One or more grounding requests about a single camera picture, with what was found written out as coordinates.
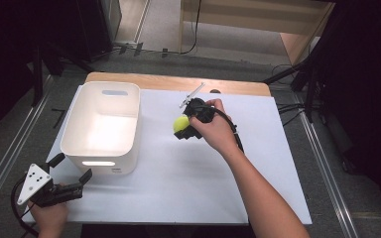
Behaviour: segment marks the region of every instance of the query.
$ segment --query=wrist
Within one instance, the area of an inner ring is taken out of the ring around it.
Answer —
[[[227,147],[222,150],[218,150],[218,153],[224,158],[224,160],[228,163],[233,162],[235,160],[240,160],[241,156],[243,156],[243,152],[237,147],[237,145],[233,145]]]
[[[59,229],[41,230],[39,238],[59,238],[61,237],[62,232],[63,231]]]

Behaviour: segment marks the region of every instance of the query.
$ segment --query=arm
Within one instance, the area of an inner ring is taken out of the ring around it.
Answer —
[[[206,104],[225,113],[219,99]],[[293,209],[237,147],[223,118],[216,115],[212,122],[203,124],[192,117],[190,124],[230,166],[257,237],[309,237]]]
[[[67,219],[66,203],[59,203],[49,207],[32,206],[31,212],[40,227],[39,238],[58,238],[61,236]]]

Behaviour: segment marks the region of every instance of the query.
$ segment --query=wooden table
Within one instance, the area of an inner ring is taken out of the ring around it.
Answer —
[[[266,84],[101,72],[91,73],[85,83],[92,81],[132,82],[143,89],[138,164],[133,173],[122,177],[94,175],[84,187],[83,198],[69,203],[67,221],[247,224],[237,185],[221,156],[204,140],[178,140],[173,135],[173,121],[182,112],[179,103],[186,93],[205,82],[203,92],[223,92],[215,96],[226,103],[227,113],[238,122],[245,154],[255,168],[283,194],[302,222],[312,224],[277,107]],[[198,97],[208,99],[211,95],[199,93]],[[48,160],[61,152],[66,118]],[[82,173],[70,160],[64,160],[51,175],[55,182],[74,183]],[[30,214],[23,219],[33,221]]]
[[[255,96],[271,96],[269,87],[261,82],[218,80],[194,77],[177,77],[136,73],[92,72],[85,82],[90,81],[122,81],[137,84],[142,89],[194,91],[202,82],[205,87],[200,92],[217,89],[226,94],[242,94]]]

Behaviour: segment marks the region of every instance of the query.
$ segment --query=forearm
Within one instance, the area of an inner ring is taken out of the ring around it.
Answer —
[[[46,230],[39,233],[39,238],[59,238],[61,234],[61,231]]]
[[[257,237],[309,237],[293,209],[242,152],[221,155],[233,172]]]

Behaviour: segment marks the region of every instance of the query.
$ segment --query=person's left hand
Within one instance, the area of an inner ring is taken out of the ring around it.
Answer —
[[[30,211],[40,227],[39,237],[60,237],[67,219],[66,203],[40,207],[29,201]]]

